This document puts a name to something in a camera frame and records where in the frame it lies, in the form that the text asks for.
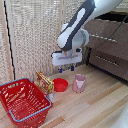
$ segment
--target basket handle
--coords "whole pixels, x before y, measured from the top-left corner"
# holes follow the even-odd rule
[[[31,114],[31,115],[29,115],[29,116],[27,116],[27,117],[25,117],[25,118],[23,118],[23,119],[21,119],[21,120],[15,119],[13,113],[11,112],[11,110],[9,110],[9,113],[11,114],[13,120],[14,120],[15,122],[22,122],[22,121],[27,120],[28,118],[30,118],[30,117],[32,117],[32,116],[35,116],[35,115],[38,114],[38,113],[40,113],[40,112],[42,112],[42,111],[44,111],[44,110],[50,108],[51,105],[52,105],[51,101],[47,98],[46,95],[44,95],[44,97],[49,101],[50,105],[47,106],[47,107],[45,107],[45,108],[43,108],[43,109],[41,109],[41,110],[39,110],[39,111],[37,111],[37,112],[35,112],[35,113],[33,113],[33,114]]]

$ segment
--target red toy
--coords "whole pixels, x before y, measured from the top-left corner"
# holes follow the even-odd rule
[[[34,82],[24,78],[0,85],[0,100],[18,128],[37,128],[53,106]]]
[[[54,82],[54,91],[64,92],[67,89],[68,82],[65,79],[57,78],[53,80]]]

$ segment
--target small toy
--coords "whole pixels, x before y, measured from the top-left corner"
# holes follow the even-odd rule
[[[54,91],[64,92],[67,89],[68,82],[65,79],[57,78],[53,80],[54,82]]]
[[[36,75],[37,86],[47,95],[48,98],[53,98],[54,83],[40,71]]]
[[[76,74],[72,86],[73,91],[77,93],[83,92],[85,88],[85,80],[86,77],[84,75]]]

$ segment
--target plastic basket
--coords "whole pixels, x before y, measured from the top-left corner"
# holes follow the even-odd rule
[[[0,85],[0,100],[18,128],[41,126],[53,103],[28,78]]]

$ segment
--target woven panel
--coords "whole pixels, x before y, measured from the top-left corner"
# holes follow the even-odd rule
[[[66,0],[64,23],[68,23],[72,19],[72,17],[74,16],[74,14],[76,13],[78,8],[81,6],[81,4],[84,1],[85,0]],[[83,56],[83,61],[80,63],[77,63],[76,66],[84,64],[85,61],[86,61],[86,56]],[[70,68],[70,65],[66,65],[64,67],[64,70],[69,68]]]
[[[19,77],[53,74],[60,0],[11,0]]]
[[[5,33],[2,25],[2,16],[0,15],[0,84],[11,81],[6,43],[7,42],[5,42]]]
[[[128,0],[123,0],[116,8],[128,8]]]

